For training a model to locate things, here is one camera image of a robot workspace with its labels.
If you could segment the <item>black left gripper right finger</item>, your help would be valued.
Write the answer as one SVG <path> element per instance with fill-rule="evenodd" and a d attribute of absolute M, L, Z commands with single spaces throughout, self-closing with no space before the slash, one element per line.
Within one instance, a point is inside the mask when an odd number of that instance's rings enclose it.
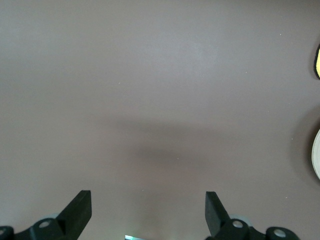
<path fill-rule="evenodd" d="M 208 240 L 298 240 L 291 230 L 272 226 L 262 233 L 241 217 L 228 214 L 214 191 L 205 193 L 205 220 L 210 232 Z"/>

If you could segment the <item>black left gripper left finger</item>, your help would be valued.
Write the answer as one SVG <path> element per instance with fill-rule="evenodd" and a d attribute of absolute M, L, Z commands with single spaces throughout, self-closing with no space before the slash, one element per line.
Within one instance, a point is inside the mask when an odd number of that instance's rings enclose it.
<path fill-rule="evenodd" d="M 77 240 L 92 217 L 90 190 L 81 190 L 54 217 L 46 217 L 21 232 L 9 225 L 0 227 L 2 240 Z"/>

